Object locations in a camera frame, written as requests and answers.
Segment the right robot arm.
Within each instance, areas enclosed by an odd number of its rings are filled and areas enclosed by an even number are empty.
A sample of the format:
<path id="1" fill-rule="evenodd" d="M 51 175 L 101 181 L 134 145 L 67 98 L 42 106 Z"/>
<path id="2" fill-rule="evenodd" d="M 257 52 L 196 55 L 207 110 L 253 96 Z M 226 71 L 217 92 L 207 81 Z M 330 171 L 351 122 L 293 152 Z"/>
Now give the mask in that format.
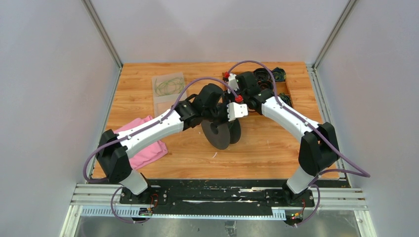
<path id="1" fill-rule="evenodd" d="M 282 192 L 287 205 L 296 205 L 315 177 L 338 160 L 335 128 L 329 122 L 320 124 L 303 116 L 283 102 L 273 89 L 262 89 L 252 72 L 229 74 L 227 81 L 239 96 L 238 101 L 275 121 L 300 142 L 299 167 Z"/>

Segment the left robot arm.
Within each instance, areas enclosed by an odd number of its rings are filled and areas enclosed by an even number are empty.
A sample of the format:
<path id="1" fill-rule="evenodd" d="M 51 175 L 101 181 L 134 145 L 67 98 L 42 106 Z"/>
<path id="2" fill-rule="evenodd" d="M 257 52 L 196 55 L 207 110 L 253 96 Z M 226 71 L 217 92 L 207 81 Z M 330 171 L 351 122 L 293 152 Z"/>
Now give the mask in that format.
<path id="1" fill-rule="evenodd" d="M 193 94 L 184 100 L 177 99 L 170 109 L 160 116 L 134 128 L 115 132 L 111 129 L 102 133 L 98 148 L 92 153 L 105 173 L 108 181 L 121 184 L 132 192 L 132 197 L 139 204 L 151 199 L 151 190 L 146 178 L 130 165 L 137 153 L 149 145 L 175 133 L 194 128 L 203 122 L 228 125 L 237 119 L 240 111 L 241 96 L 223 91 L 210 83 L 199 94 Z"/>

